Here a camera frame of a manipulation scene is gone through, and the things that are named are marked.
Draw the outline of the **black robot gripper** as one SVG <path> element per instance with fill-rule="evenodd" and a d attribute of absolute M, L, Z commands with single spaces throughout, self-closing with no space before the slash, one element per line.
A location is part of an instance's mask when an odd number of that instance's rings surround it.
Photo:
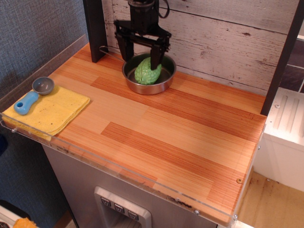
<path fill-rule="evenodd" d="M 134 43 L 152 47 L 150 52 L 151 70 L 162 63 L 169 50 L 171 33 L 159 26 L 159 19 L 168 17 L 170 7 L 165 1 L 165 15 L 159 12 L 158 0 L 129 0 L 130 20 L 115 20 L 115 37 L 125 62 L 134 56 Z"/>

